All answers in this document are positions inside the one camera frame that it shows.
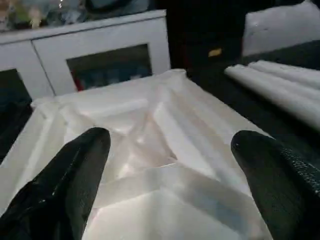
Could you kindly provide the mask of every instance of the glass cabinet door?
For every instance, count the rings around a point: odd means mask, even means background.
[[[104,26],[33,40],[56,95],[169,70],[166,19],[154,12],[85,23]]]
[[[148,46],[138,45],[67,59],[78,91],[152,74]]]

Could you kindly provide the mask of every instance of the white plastic sheet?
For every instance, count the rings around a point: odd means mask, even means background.
[[[23,157],[23,144],[11,150],[21,152],[22,174],[4,179],[0,166],[0,182],[17,178],[0,185],[7,195],[2,211],[63,144],[103,127],[111,133],[111,149],[85,240],[270,239],[230,150],[237,131],[263,131],[188,80],[185,71],[36,100],[33,106],[43,124],[39,134],[27,133],[36,141],[31,154]],[[34,118],[27,126],[38,126]],[[7,166],[15,174],[20,164],[10,158]]]
[[[246,15],[243,56],[320,40],[320,10],[309,0]]]

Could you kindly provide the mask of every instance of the white cabinet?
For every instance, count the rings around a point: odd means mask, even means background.
[[[128,74],[130,78],[161,74],[170,69],[164,10],[3,33],[0,35],[0,90],[4,89],[1,85],[4,81],[9,81],[6,85],[15,81],[20,92],[32,99],[73,93],[79,89],[74,81],[78,78],[75,73],[107,69],[110,78],[107,83],[105,75],[100,75],[101,83],[93,85],[100,87],[130,79],[128,76],[113,79],[110,73],[114,70],[110,65],[131,66],[128,62],[137,63],[135,69],[143,73],[135,75],[132,71]],[[121,75],[128,68],[119,67],[117,72]]]
[[[32,99],[54,96],[30,41],[0,45],[0,90],[2,96],[14,93]]]
[[[126,49],[134,51],[134,46],[140,49],[147,46],[145,49],[151,73],[160,74],[169,70],[165,15],[164,11],[154,11],[105,19],[92,23],[95,25],[90,29],[36,39],[32,42],[55,94],[63,95],[77,91],[73,80],[74,69],[71,67],[75,65],[72,64],[75,58],[79,60],[78,66],[82,68],[85,65],[103,65],[117,58],[115,50],[124,50],[120,53],[124,55]]]

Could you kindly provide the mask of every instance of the black table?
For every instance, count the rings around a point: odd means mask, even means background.
[[[258,60],[320,70],[320,40],[233,61],[213,63],[193,69],[188,75],[204,90],[270,136],[305,154],[311,163],[320,168],[319,132],[224,74],[224,69],[228,66],[247,65]]]

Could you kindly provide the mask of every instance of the dark surface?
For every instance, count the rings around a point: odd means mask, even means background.
[[[32,112],[29,101],[10,102],[0,109],[0,165]]]
[[[81,240],[110,149],[91,128],[67,143],[13,198],[0,218],[2,240]]]
[[[319,53],[320,41],[314,41],[269,53],[207,65],[194,69],[188,74],[204,90],[236,110],[270,136],[300,151],[311,163],[320,168],[319,132],[224,74],[224,69],[228,66],[246,65],[257,60],[320,70]]]
[[[232,139],[232,153],[274,240],[320,237],[320,171],[296,150],[253,131]]]

